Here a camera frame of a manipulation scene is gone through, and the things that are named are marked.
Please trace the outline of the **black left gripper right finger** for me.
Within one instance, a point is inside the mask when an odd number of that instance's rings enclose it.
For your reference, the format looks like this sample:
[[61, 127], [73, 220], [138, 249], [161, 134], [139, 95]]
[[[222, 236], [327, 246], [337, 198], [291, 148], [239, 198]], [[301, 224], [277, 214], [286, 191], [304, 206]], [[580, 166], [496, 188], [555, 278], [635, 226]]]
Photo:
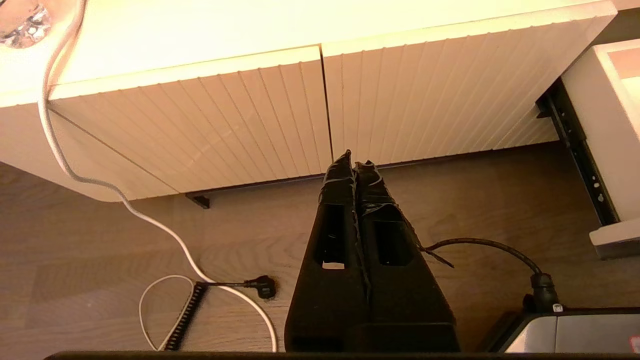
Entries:
[[453, 311], [423, 257], [416, 232], [371, 161], [357, 162], [356, 209], [368, 319], [365, 347], [377, 353], [458, 353]]

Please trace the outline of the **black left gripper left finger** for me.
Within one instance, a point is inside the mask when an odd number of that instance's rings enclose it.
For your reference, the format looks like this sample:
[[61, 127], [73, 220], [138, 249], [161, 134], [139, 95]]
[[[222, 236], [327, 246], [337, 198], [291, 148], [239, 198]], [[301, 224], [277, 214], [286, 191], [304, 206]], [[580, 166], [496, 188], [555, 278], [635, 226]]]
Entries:
[[351, 151], [332, 162], [285, 321], [288, 353], [341, 353], [368, 314]]

